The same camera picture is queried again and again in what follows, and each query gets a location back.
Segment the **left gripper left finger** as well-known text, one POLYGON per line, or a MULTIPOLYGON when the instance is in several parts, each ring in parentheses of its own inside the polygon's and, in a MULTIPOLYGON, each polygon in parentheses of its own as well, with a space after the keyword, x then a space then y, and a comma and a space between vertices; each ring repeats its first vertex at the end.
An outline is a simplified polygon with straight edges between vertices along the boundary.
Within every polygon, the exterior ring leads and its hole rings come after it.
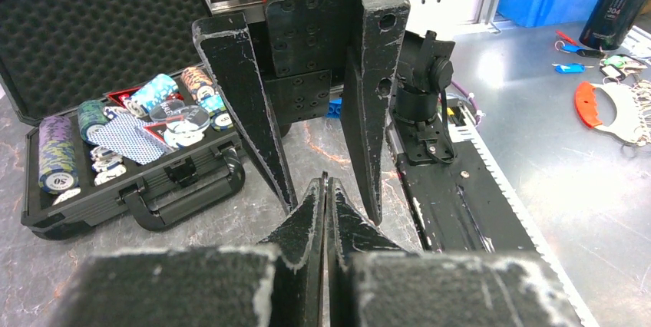
POLYGON ((246 246, 122 251, 86 261, 53 326, 319 326, 326 182, 246 246))

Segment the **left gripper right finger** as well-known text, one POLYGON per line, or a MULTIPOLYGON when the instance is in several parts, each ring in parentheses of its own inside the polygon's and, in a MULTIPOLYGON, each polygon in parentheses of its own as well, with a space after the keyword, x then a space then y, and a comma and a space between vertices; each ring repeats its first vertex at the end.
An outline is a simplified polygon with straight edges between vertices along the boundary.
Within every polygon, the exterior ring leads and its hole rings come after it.
POLYGON ((553 269, 534 252, 409 252, 326 189, 329 314, 334 326, 582 326, 553 269))

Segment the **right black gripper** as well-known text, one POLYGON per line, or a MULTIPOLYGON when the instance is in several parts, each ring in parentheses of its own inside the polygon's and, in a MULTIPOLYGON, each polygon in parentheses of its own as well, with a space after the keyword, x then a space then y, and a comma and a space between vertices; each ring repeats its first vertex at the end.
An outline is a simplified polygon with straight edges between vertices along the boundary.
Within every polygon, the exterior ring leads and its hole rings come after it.
POLYGON ((207 73, 249 159, 285 213, 298 206, 279 126, 326 115, 341 124, 368 218, 382 222, 385 122, 408 0, 220 0, 191 25, 207 73))

